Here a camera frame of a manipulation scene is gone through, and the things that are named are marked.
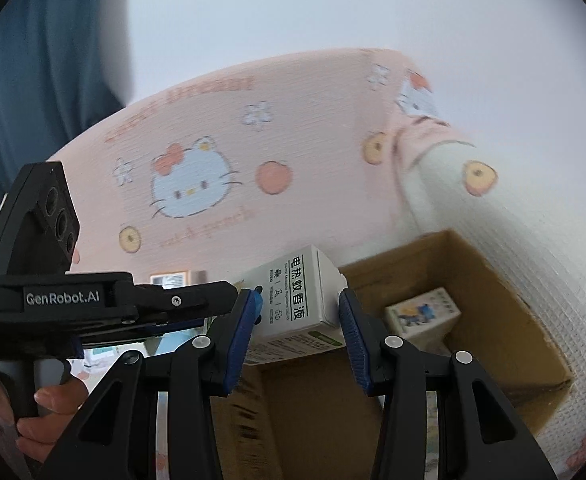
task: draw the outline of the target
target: hello kitty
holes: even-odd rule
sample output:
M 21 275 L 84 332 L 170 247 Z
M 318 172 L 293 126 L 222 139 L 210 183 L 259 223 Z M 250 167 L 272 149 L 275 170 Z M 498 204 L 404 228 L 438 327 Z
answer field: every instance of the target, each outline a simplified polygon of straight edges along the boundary
M 220 202 L 231 189 L 227 160 L 215 151 L 211 137 L 195 141 L 189 149 L 171 144 L 164 155 L 153 160 L 151 192 L 157 213 L 184 218 L 205 211 Z
M 437 118 L 431 86 L 418 73 L 408 73 L 395 102 L 407 115 Z

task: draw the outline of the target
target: silver screw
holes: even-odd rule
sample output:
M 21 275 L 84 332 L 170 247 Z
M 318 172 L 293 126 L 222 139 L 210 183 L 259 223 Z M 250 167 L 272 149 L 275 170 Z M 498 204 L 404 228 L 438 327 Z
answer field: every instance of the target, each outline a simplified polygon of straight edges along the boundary
M 400 348 L 404 344 L 401 337 L 396 335 L 389 335 L 386 339 L 384 339 L 385 345 L 389 346 L 390 348 Z
M 460 350 L 455 354 L 455 359 L 460 361 L 463 365 L 468 365 L 473 360 L 473 356 L 466 350 Z
M 126 365 L 132 365 L 134 363 L 137 363 L 139 359 L 140 352 L 138 352 L 137 350 L 129 350 L 128 352 L 124 352 L 124 354 L 122 354 L 122 361 Z
M 192 345 L 195 348 L 206 348 L 211 344 L 211 339 L 206 337 L 205 335 L 198 335 L 193 341 Z

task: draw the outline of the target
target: pink circle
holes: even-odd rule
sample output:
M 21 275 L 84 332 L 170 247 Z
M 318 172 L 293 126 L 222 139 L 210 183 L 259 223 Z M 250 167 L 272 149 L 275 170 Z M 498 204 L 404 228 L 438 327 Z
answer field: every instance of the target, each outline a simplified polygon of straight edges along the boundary
M 260 164 L 255 172 L 255 181 L 260 189 L 269 195 L 286 190 L 293 180 L 291 168 L 274 160 Z

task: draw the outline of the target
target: human hand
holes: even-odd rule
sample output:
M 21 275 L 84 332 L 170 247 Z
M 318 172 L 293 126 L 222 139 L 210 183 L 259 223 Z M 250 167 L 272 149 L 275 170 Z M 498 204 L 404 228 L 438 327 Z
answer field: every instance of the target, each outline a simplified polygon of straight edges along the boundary
M 31 458 L 44 462 L 87 396 L 86 386 L 75 377 L 71 377 L 64 384 L 40 388 L 35 393 L 35 401 L 52 413 L 17 421 L 17 431 L 21 435 L 16 441 L 18 449 Z M 0 383 L 0 424 L 6 426 L 13 424 L 13 421 L 13 410 Z

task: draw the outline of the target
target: blue gripper pad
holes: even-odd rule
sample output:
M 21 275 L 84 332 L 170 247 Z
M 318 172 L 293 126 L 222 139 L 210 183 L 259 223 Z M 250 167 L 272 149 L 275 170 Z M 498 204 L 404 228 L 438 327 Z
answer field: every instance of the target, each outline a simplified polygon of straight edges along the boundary
M 252 290 L 244 304 L 244 310 L 240 315 L 240 320 L 237 323 L 235 334 L 233 334 L 233 339 L 228 349 L 227 373 L 222 383 L 222 388 L 227 395 L 233 391 L 240 379 L 244 357 L 251 339 L 251 332 L 253 331 L 255 320 L 262 312 L 262 304 L 262 295 Z
M 355 314 L 353 314 L 353 308 L 345 291 L 340 293 L 339 316 L 344 341 L 346 342 L 346 350 L 349 353 L 349 360 L 351 361 L 353 376 L 355 377 L 356 383 L 362 387 L 364 392 L 370 395 L 373 389 L 373 381 L 371 380 L 369 351 L 359 331 Z

